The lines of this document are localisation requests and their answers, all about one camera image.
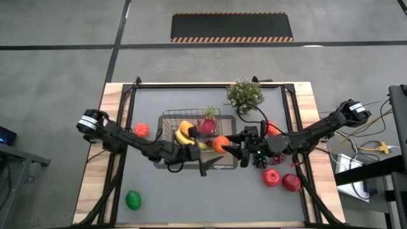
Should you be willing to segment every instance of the gray mat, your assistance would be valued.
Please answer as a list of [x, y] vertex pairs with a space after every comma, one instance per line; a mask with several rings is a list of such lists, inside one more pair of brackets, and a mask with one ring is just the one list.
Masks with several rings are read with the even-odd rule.
[[[265, 88], [266, 98], [259, 107], [283, 131], [286, 117], [279, 88]], [[225, 89], [137, 89], [132, 125], [145, 122], [156, 130], [158, 118], [168, 109], [204, 108], [214, 106], [222, 115], [235, 111], [223, 104]], [[248, 120], [261, 120], [259, 112], [251, 111]], [[236, 118], [237, 131], [245, 123]], [[291, 159], [273, 166], [283, 176], [295, 174]], [[281, 185], [265, 186], [262, 171], [249, 165], [233, 170], [209, 170], [200, 177], [195, 169], [172, 174], [157, 169], [139, 150], [128, 148], [121, 185], [117, 223], [227, 223], [255, 221], [304, 221], [300, 193], [289, 193]], [[125, 203], [130, 190], [142, 196], [142, 206], [131, 211]]]

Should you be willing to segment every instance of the gray floor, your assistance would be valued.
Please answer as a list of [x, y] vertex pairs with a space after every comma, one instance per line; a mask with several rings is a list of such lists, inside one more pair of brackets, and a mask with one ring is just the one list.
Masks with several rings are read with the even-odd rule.
[[[0, 45], [112, 44], [123, 4], [1, 0]], [[407, 17], [396, 0], [134, 0], [122, 43], [167, 43], [169, 15], [187, 10], [286, 11], [296, 41], [407, 39]], [[18, 132], [17, 147], [52, 158], [49, 168], [33, 168], [36, 182], [26, 185], [10, 228], [71, 223], [89, 147], [74, 126], [86, 108], [98, 106], [110, 55], [110, 50], [0, 51], [0, 125]], [[254, 75], [311, 81], [319, 110], [330, 111], [349, 98], [377, 101], [389, 85], [406, 83], [406, 59], [407, 46], [122, 50], [113, 82], [133, 82], [137, 76], [164, 82]], [[378, 108], [371, 108], [374, 115]], [[398, 145], [392, 116], [385, 119], [384, 133], [356, 141]], [[381, 128], [376, 124], [370, 132]], [[339, 152], [352, 151], [345, 146]], [[355, 211], [352, 204], [357, 202], [343, 202], [349, 223], [385, 226], [383, 214]]]

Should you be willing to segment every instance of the potted plant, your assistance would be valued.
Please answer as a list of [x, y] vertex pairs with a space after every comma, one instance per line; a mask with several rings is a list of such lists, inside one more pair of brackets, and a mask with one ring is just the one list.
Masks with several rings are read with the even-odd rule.
[[259, 83], [251, 82], [248, 79], [243, 81], [237, 79], [235, 84], [228, 87], [228, 100], [226, 105], [230, 105], [236, 109], [241, 115], [247, 115], [247, 113], [253, 108], [247, 105], [242, 105], [237, 111], [237, 108], [242, 103], [249, 103], [255, 106], [261, 104], [265, 97], [262, 94], [262, 89]]

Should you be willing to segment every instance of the wooden table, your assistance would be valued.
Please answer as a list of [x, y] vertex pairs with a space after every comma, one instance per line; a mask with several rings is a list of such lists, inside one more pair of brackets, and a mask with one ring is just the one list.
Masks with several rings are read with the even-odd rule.
[[[286, 82], [293, 83], [296, 89], [296, 96], [298, 101], [298, 106], [300, 109], [300, 116], [303, 127], [307, 127], [314, 122], [319, 120], [317, 105], [315, 104], [314, 94], [312, 92], [312, 87], [310, 82]], [[143, 83], [144, 85], [152, 85], [155, 83]], [[281, 84], [281, 82], [274, 83], [262, 83], [262, 84]], [[115, 120], [118, 114], [118, 106], [121, 97], [121, 89], [123, 83], [108, 83], [104, 89], [102, 102], [100, 104], [100, 110], [105, 111], [109, 114], [111, 120]], [[296, 130], [296, 120], [293, 111], [293, 105], [289, 101], [289, 109], [291, 114], [291, 121], [293, 123], [293, 128]], [[123, 121], [125, 123], [127, 117], [128, 104], [125, 105], [123, 112]], [[318, 147], [326, 149], [325, 144], [320, 144]], [[102, 151], [101, 144], [94, 144], [90, 148], [89, 156], [91, 157], [98, 152]], [[74, 219], [72, 223], [79, 223], [85, 216], [89, 213], [92, 207], [96, 204], [100, 196], [102, 195], [104, 181], [106, 177], [107, 163], [109, 161], [109, 152], [105, 152], [98, 157], [92, 159], [85, 167], [85, 173], [82, 180], [81, 190], [78, 197], [78, 203], [76, 205], [76, 210], [74, 214]], [[331, 168], [331, 163], [329, 161], [329, 155], [319, 150], [314, 150], [310, 154], [310, 163], [312, 168], [312, 173], [314, 176], [314, 182], [316, 190], [322, 201], [326, 204], [328, 209], [342, 222], [345, 222], [345, 216], [343, 215], [343, 210], [341, 202], [339, 199], [338, 190], [336, 189], [336, 183], [334, 174]], [[310, 214], [311, 222], [315, 222], [314, 209], [310, 196], [306, 193], [307, 206]], [[111, 210], [111, 200], [113, 199], [113, 194], [107, 201], [105, 221], [108, 222]], [[253, 223], [197, 223], [197, 224], [182, 224], [182, 223], [171, 223], [171, 224], [146, 224], [146, 225], [124, 225], [116, 224], [116, 227], [186, 227], [186, 226], [198, 226], [198, 227], [279, 227], [279, 226], [304, 226], [303, 222], [253, 222]]]

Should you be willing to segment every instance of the metal basket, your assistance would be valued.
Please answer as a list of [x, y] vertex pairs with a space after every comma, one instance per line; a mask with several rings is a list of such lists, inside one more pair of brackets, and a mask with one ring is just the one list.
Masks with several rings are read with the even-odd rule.
[[[194, 126], [198, 125], [198, 120], [205, 118], [205, 108], [202, 109], [174, 109], [164, 111], [162, 114], [162, 140], [175, 141], [174, 132], [177, 131], [182, 121], [186, 120]], [[216, 129], [214, 135], [222, 135], [221, 110], [214, 108], [214, 118]]]

